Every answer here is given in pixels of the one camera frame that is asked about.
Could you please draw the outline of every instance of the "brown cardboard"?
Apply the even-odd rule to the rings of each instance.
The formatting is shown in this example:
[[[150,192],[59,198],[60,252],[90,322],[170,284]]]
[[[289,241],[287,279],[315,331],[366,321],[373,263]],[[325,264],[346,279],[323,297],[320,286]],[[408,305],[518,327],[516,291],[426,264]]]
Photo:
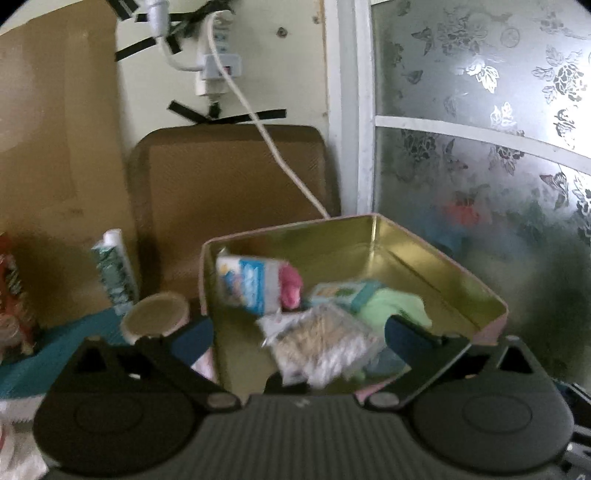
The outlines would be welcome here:
[[[116,16],[83,0],[0,35],[0,228],[44,326],[109,307],[90,247],[135,229],[119,146]]]

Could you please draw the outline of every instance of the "teal cloth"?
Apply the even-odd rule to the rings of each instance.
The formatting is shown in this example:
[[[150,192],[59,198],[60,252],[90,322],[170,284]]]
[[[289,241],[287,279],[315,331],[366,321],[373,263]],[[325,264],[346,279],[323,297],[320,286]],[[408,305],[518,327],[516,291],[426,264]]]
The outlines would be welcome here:
[[[121,319],[113,309],[45,330],[39,352],[14,364],[0,365],[0,398],[23,398],[49,390],[84,338],[100,335],[111,345],[125,345],[119,331]]]

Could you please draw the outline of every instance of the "snack bag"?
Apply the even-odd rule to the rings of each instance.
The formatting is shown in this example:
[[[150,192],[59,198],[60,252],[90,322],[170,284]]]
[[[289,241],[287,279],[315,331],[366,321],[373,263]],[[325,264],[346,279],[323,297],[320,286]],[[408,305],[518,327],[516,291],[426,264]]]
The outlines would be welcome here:
[[[286,261],[222,253],[216,259],[216,271],[220,295],[228,305],[257,316],[300,305],[303,282]]]
[[[11,241],[0,233],[0,363],[32,355],[39,327],[27,305]]]
[[[382,337],[331,303],[256,322],[284,385],[306,380],[314,388],[324,388],[340,375],[350,378],[385,346]]]

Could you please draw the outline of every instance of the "pink item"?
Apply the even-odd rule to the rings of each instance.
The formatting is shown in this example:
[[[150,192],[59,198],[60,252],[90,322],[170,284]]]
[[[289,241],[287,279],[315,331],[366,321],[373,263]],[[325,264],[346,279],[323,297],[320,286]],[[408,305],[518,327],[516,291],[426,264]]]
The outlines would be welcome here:
[[[290,310],[299,307],[304,281],[298,271],[289,263],[284,263],[279,268],[279,284],[281,285],[281,304]]]

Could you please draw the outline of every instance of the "white cable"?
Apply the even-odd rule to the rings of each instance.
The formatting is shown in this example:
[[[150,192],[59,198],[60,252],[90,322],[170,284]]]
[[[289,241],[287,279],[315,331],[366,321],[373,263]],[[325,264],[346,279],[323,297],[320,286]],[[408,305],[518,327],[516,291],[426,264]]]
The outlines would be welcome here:
[[[281,154],[279,153],[279,150],[277,150],[277,146],[273,142],[273,140],[272,140],[271,136],[269,135],[269,132],[267,131],[265,126],[262,124],[261,119],[258,118],[258,115],[254,112],[254,110],[250,106],[250,103],[248,103],[248,100],[246,99],[246,97],[244,97],[244,94],[241,92],[240,88],[238,88],[238,85],[236,85],[236,83],[234,83],[234,80],[232,80],[232,77],[230,77],[227,74],[226,70],[224,69],[222,61],[220,60],[220,57],[217,53],[216,43],[213,40],[213,22],[219,13],[220,12],[214,12],[214,13],[209,14],[207,16],[207,20],[206,20],[207,40],[209,42],[209,48],[212,51],[213,58],[216,61],[217,69],[219,70],[220,74],[222,74],[222,77],[228,83],[228,86],[230,87],[230,89],[236,94],[236,96],[238,97],[238,100],[240,100],[240,103],[242,104],[242,106],[246,109],[248,116],[251,118],[252,122],[255,124],[256,128],[258,129],[261,136],[263,137],[263,140],[265,140],[265,142],[267,143],[267,146],[269,147],[269,150],[271,150],[271,154],[273,154],[273,157],[275,158],[275,161],[277,162],[277,164],[286,173],[286,175],[291,179],[291,181],[293,183],[295,183],[295,185],[301,190],[301,192],[306,196],[306,198],[310,201],[310,203],[312,205],[314,205],[314,207],[316,207],[316,209],[320,212],[322,217],[330,218],[329,213],[326,211],[326,209],[323,207],[323,205],[319,202],[319,200],[314,196],[314,194],[304,184],[304,182],[302,182],[300,180],[300,178],[289,167],[289,165],[287,165],[287,163],[285,163],[285,160],[283,160],[283,158],[281,158]]]
[[[170,50],[168,49],[168,44],[166,43],[166,39],[164,37],[158,37],[156,39],[156,42],[158,43],[158,46],[162,51],[164,58],[172,68],[179,70],[181,72],[200,72],[203,70],[202,67],[187,67],[185,65],[181,65],[180,63],[178,63],[177,60],[173,57],[172,53],[170,53]]]

